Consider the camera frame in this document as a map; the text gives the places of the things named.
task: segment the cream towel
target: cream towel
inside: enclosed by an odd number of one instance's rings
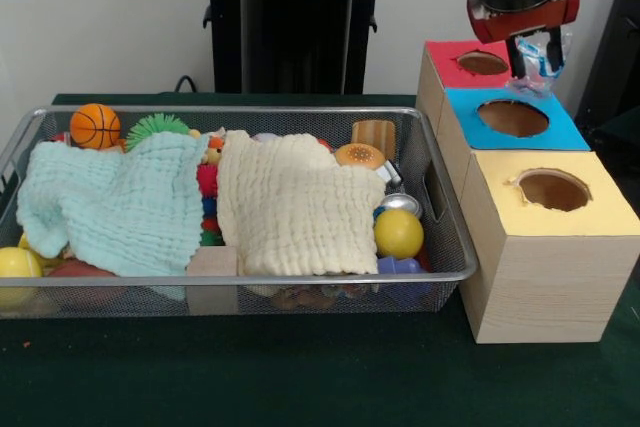
[[[268,143],[227,133],[218,221],[244,275],[374,274],[373,210],[384,181],[341,167],[311,135]]]

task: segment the circular hole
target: circular hole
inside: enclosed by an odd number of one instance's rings
[[[500,57],[480,50],[467,52],[456,60],[460,67],[476,75],[499,75],[509,70],[509,65]]]
[[[571,212],[591,200],[589,188],[581,180],[557,170],[527,172],[518,185],[529,202],[547,209]]]
[[[516,100],[495,100],[481,105],[480,118],[493,130],[514,137],[533,137],[549,128],[549,117]]]

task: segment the wire mesh basket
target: wire mesh basket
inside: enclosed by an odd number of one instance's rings
[[[0,247],[16,246],[17,192],[38,142],[68,130],[76,107],[56,106],[26,116],[0,157]],[[420,202],[430,271],[407,275],[315,277],[41,277],[0,279],[0,317],[145,317],[356,312],[436,312],[477,257],[426,118],[399,107],[118,107],[123,132],[153,112],[175,114],[202,132],[310,133],[340,146],[357,121],[396,127],[400,189]]]

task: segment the blue paper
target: blue paper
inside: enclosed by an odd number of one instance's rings
[[[446,89],[467,143],[476,150],[575,150],[589,151],[589,145],[555,96],[523,96],[507,89]],[[487,102],[513,100],[535,107],[549,119],[549,128],[532,137],[515,137],[497,132],[478,114]]]

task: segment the shape sorter box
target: shape sorter box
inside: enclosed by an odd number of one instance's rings
[[[554,96],[505,88],[445,89],[437,140],[458,199],[476,150],[590,150]]]
[[[446,88],[504,87],[510,79],[511,67],[504,42],[427,42],[416,108],[427,115],[437,134]]]
[[[478,343],[600,340],[640,221],[595,153],[475,152],[461,207],[481,266],[460,286]]]

